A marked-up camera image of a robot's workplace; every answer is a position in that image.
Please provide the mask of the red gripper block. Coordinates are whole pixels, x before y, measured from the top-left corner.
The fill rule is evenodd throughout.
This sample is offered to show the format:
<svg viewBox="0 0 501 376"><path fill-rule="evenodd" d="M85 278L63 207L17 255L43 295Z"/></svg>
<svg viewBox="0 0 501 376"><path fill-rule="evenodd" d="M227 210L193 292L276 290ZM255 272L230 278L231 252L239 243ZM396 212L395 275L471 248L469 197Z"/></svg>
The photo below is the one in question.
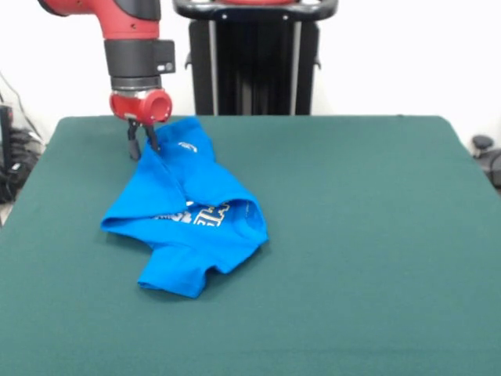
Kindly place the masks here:
<svg viewBox="0 0 501 376"><path fill-rule="evenodd" d="M163 89L141 92L118 92L110 95L110 108L118 118L128 120L128 150L132 160L139 160L141 150L136 133L139 123L145 126L151 149L160 153L154 124L165 122L171 116L171 97Z"/></svg>

